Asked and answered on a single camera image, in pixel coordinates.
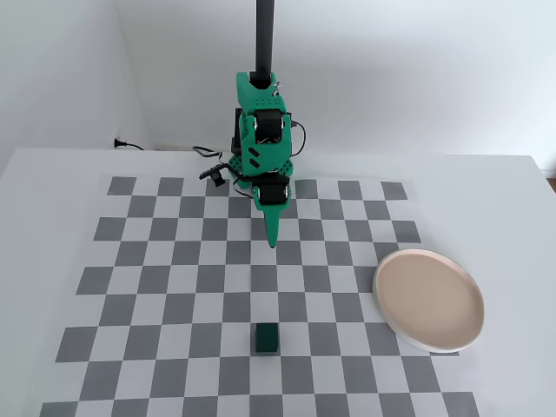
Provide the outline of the green gripper body black servo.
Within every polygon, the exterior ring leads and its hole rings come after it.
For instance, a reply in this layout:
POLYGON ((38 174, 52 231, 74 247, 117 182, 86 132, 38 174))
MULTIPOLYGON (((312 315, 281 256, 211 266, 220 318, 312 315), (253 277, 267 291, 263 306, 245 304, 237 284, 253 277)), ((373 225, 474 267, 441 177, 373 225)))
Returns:
POLYGON ((252 178, 255 206, 260 210, 285 209, 290 199, 290 179, 278 172, 264 173, 252 178))

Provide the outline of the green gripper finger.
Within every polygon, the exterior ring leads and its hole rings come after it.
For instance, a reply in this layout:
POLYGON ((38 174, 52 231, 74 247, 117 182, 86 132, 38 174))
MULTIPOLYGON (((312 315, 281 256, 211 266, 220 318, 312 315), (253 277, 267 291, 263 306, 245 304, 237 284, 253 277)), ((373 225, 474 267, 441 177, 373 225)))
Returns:
POLYGON ((270 247, 275 248, 278 241, 280 219, 283 207, 263 207, 262 212, 268 218, 270 247))

